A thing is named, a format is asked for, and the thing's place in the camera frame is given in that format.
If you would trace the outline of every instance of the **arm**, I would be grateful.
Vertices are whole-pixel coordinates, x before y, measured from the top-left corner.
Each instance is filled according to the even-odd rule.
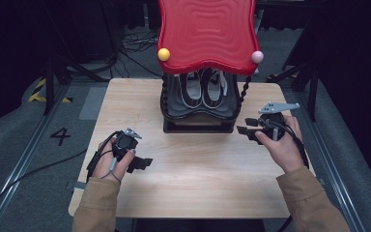
[[[120,184],[91,177],[73,216],[72,231],[114,231]]]
[[[73,216],[72,231],[114,231],[116,227],[117,195],[125,176],[128,165],[134,158],[131,150],[116,163],[112,173],[109,173],[113,160],[112,138],[104,147],[104,155],[100,158],[83,192],[80,205]]]
[[[295,117],[285,116],[285,124],[302,140],[300,125]],[[350,231],[341,213],[330,203],[322,186],[304,166],[293,137],[285,133],[279,141],[273,141],[260,131],[257,131],[255,136],[266,146],[273,160],[285,172],[276,180],[296,230]]]
[[[314,175],[305,167],[279,176],[279,187],[296,231],[350,231]]]

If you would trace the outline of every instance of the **finger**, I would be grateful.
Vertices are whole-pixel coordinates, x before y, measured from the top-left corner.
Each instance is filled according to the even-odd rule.
[[[255,136],[258,138],[258,141],[264,144],[267,148],[273,142],[272,139],[270,139],[266,134],[262,133],[261,131],[256,131]]]
[[[297,138],[302,140],[302,134],[300,132],[300,123],[298,122],[298,119],[296,117],[290,117],[289,124],[287,125],[290,126],[292,130],[294,130],[294,133],[297,136]]]
[[[285,124],[290,126],[291,128],[295,127],[295,121],[296,121],[295,117],[284,115],[284,121],[285,121]]]
[[[102,142],[99,144],[98,149],[100,149],[100,147],[104,144],[105,141],[106,141],[106,140],[102,141]],[[112,137],[112,138],[110,138],[110,140],[107,142],[106,145],[104,145],[104,147],[107,146],[107,145],[110,145],[110,146],[111,146],[115,141],[116,141],[116,137]]]
[[[135,150],[128,151],[125,156],[120,160],[116,167],[114,168],[114,172],[116,173],[116,176],[122,180],[125,176],[126,170],[128,169],[128,166],[130,165],[131,161],[134,159]]]
[[[122,165],[122,166],[129,166],[131,161],[134,159],[134,156],[135,156],[135,150],[132,149],[132,150],[129,150],[125,156],[122,158],[122,160],[119,161],[119,163]]]

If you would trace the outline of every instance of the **wooden table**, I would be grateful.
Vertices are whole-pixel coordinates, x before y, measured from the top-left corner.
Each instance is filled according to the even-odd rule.
[[[285,218],[289,215],[275,178],[282,169],[264,146],[233,133],[164,133],[159,98],[162,80],[112,79],[78,182],[99,144],[113,131],[132,128],[136,151],[151,158],[146,170],[127,173],[118,196],[121,218]],[[267,102],[285,102],[276,84],[250,83],[236,125],[258,118]],[[83,190],[74,190],[74,214]]]

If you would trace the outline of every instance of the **handheld controller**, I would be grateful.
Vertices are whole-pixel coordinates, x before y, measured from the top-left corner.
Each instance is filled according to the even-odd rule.
[[[103,152],[105,144],[110,141],[110,139],[116,135],[116,140],[113,142],[112,151],[105,151]],[[95,155],[92,157],[92,160],[89,162],[87,166],[88,174],[87,180],[93,175],[93,172],[98,164],[101,156],[103,156],[107,152],[113,152],[113,157],[116,158],[117,161],[122,160],[122,158],[126,155],[126,153],[131,150],[135,149],[138,141],[136,138],[141,139],[142,137],[138,135],[134,130],[127,128],[125,131],[115,131],[107,139],[103,142],[103,145],[99,148],[98,151],[95,152]],[[133,161],[128,165],[128,173],[132,173],[134,169],[142,169],[145,170],[146,167],[152,164],[153,159],[142,159],[140,157],[135,156]]]
[[[248,129],[247,127],[237,126],[240,134],[247,135],[249,140],[255,140],[259,145],[262,145],[255,136],[256,131],[261,131],[270,139],[278,141],[285,133],[282,129],[285,127],[284,116],[281,111],[299,108],[298,103],[276,103],[269,102],[264,107],[258,110],[259,119],[246,118],[245,123],[251,127],[261,127],[261,129]]]

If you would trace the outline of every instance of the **black cable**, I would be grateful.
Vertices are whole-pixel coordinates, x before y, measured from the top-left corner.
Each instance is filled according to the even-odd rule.
[[[109,68],[109,70],[110,70],[110,79],[113,79],[113,73],[111,71],[111,67]]]
[[[295,144],[298,147],[298,150],[300,151],[300,157],[302,158],[303,164],[309,169],[309,160],[305,153],[305,147],[303,146],[303,143],[300,141],[300,139],[295,134],[294,130],[292,130],[292,128],[288,125],[281,125],[274,121],[269,121],[269,124],[273,126],[277,126],[279,129],[283,129],[291,135],[291,137],[294,139]],[[284,231],[288,227],[288,225],[291,223],[291,221],[292,221],[292,216],[289,216],[285,220],[285,222],[282,224],[281,228],[278,229],[278,232]]]
[[[52,26],[55,28],[56,32],[58,33],[58,35],[59,35],[59,37],[60,37],[60,39],[61,39],[61,41],[62,41],[62,44],[65,46],[66,51],[67,51],[68,54],[71,56],[71,58],[72,58],[74,61],[76,61],[76,59],[75,59],[75,58],[73,57],[73,55],[71,54],[71,51],[69,50],[69,47],[68,47],[68,44],[67,44],[66,41],[65,41],[65,38],[62,36],[62,33],[60,33],[59,28],[56,26],[56,23],[55,23],[55,21],[53,20],[53,17],[52,17],[52,15],[50,14],[50,11],[49,11],[49,9],[47,8],[46,4],[44,3],[43,0],[41,0],[41,3],[42,3],[42,6],[43,6],[43,8],[44,8],[45,13],[47,14],[47,16],[48,16],[49,19],[50,19],[50,22],[51,22]]]
[[[156,75],[156,76],[160,76],[160,77],[162,77],[162,74],[157,74],[157,73],[155,73],[155,72],[153,72],[153,71],[147,69],[146,67],[144,67],[143,65],[141,65],[140,63],[138,63],[137,61],[135,61],[134,59],[132,59],[131,57],[129,57],[129,56],[128,56],[128,55],[127,55],[123,50],[121,50],[121,52],[122,52],[123,55],[125,55],[126,57],[128,57],[129,60],[131,60],[132,62],[136,63],[138,66],[140,66],[140,67],[143,68],[144,70],[146,70],[146,71],[148,71],[149,73],[154,74],[154,75]]]
[[[123,65],[123,68],[125,69],[125,72],[128,74],[128,77],[127,78],[130,78],[130,72],[128,71],[128,68],[126,67],[126,64],[125,62],[122,61],[122,59],[120,59],[120,57],[117,57],[117,59],[119,59],[120,62],[122,62],[122,65]]]
[[[95,156],[97,156],[98,154],[100,154],[100,158],[102,157],[102,156],[104,156],[106,153],[109,153],[110,151],[107,151],[107,152],[104,152],[104,153],[102,153],[102,151],[103,151],[103,149],[104,149],[104,147],[106,146],[106,144],[110,141],[110,139],[114,136],[114,135],[116,135],[116,134],[118,134],[119,133],[119,131],[114,131],[112,134],[110,134],[105,140],[104,140],[104,142],[101,144],[101,147],[95,152]]]
[[[116,65],[114,65],[114,70],[119,74],[119,76],[121,76],[122,78],[124,78],[124,77],[122,76],[122,74],[119,72],[119,70],[117,70]]]
[[[136,51],[144,51],[148,48],[150,48],[151,46],[153,45],[156,45],[156,39],[158,38],[158,34],[157,32],[155,32],[152,36],[149,37],[149,35],[151,35],[152,33],[151,32],[148,32],[143,38],[139,38],[137,36],[137,34],[140,34],[140,33],[136,33],[136,34],[128,34],[128,35],[125,35],[123,38],[122,38],[122,46],[133,46],[133,45],[138,45],[137,48],[128,48],[128,47],[125,47],[125,50],[127,53],[129,52],[136,52]]]
[[[110,69],[114,64],[116,64],[117,59],[115,58],[115,56],[116,56],[115,54],[112,54],[110,58],[107,59],[103,67],[99,67],[99,68],[88,70],[88,71],[91,73],[100,73],[102,71]],[[70,74],[82,74],[82,72],[77,71],[76,69],[68,70],[68,72]]]
[[[113,152],[113,150],[109,150],[109,151],[107,151],[107,152],[103,152],[103,153],[101,154],[101,156],[104,156],[104,155],[106,155],[107,153],[111,153],[111,152]]]
[[[31,176],[31,175],[33,175],[33,174],[39,172],[39,171],[42,171],[42,170],[44,170],[44,169],[46,169],[46,168],[48,168],[48,167],[51,167],[51,166],[54,166],[54,165],[57,165],[57,164],[59,164],[59,163],[66,162],[66,161],[69,161],[69,160],[73,160],[73,159],[75,159],[75,158],[77,158],[77,157],[79,157],[79,156],[85,154],[86,152],[87,152],[87,149],[85,149],[85,150],[79,152],[78,154],[76,154],[76,155],[74,155],[74,156],[72,156],[72,157],[69,157],[69,158],[66,158],[66,159],[62,159],[62,160],[59,160],[59,161],[53,162],[53,163],[51,163],[51,164],[48,164],[48,165],[42,166],[42,167],[40,167],[40,168],[37,168],[37,169],[35,169],[35,170],[32,170],[32,171],[30,171],[30,172],[28,172],[28,173],[22,175],[21,177],[19,177],[19,178],[17,178],[16,180],[14,180],[12,183],[10,183],[8,186],[6,186],[6,187],[2,190],[2,192],[0,193],[0,198],[1,198],[1,197],[2,197],[2,196],[3,196],[3,195],[4,195],[4,194],[9,190],[9,189],[11,189],[11,187],[12,187],[14,184],[20,182],[20,180],[22,180],[22,179],[24,179],[24,178],[26,178],[26,177],[29,177],[29,176]]]

